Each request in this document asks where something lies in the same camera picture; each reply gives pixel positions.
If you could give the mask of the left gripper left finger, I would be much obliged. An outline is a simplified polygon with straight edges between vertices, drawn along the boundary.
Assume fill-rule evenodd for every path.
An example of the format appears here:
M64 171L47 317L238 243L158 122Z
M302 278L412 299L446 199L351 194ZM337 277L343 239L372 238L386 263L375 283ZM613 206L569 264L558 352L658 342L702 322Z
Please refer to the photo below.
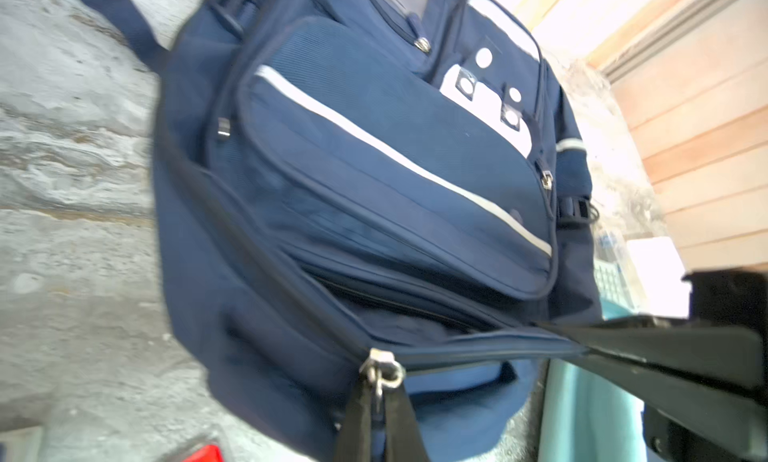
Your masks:
M360 379L348 400L336 437L335 461L427 461L419 424L405 389Z

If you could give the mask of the white book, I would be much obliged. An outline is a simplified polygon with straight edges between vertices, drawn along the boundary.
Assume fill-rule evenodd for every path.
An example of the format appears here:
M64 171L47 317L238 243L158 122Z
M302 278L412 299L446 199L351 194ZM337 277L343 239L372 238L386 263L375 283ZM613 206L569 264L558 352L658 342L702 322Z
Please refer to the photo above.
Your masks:
M630 240L626 247L642 289L639 311L684 319L689 316L691 283L670 237Z

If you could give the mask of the light green calculator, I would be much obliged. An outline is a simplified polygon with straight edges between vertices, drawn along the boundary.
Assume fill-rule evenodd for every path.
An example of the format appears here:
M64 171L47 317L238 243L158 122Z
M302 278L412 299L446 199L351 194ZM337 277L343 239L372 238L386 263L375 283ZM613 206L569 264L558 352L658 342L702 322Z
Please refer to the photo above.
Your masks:
M622 234L598 222L592 229L595 244L595 280L602 301L632 312L644 310L647 297Z

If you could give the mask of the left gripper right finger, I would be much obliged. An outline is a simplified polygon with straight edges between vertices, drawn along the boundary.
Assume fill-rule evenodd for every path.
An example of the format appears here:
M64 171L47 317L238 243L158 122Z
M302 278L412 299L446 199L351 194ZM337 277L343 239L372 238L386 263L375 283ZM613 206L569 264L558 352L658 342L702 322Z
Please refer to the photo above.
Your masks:
M763 331L654 316L544 328L582 347L569 362L645 403L643 437L662 460L766 460Z

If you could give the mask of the navy blue student backpack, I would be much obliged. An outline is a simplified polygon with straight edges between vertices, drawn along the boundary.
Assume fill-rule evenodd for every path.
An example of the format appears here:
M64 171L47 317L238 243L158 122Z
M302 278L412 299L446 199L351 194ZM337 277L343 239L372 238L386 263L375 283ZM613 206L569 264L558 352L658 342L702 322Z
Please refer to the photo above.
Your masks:
M545 325L601 318L586 147L498 1L203 0L171 49L80 1L159 76L171 328L262 434L333 461L365 379L405 389L427 461L484 454L577 353Z

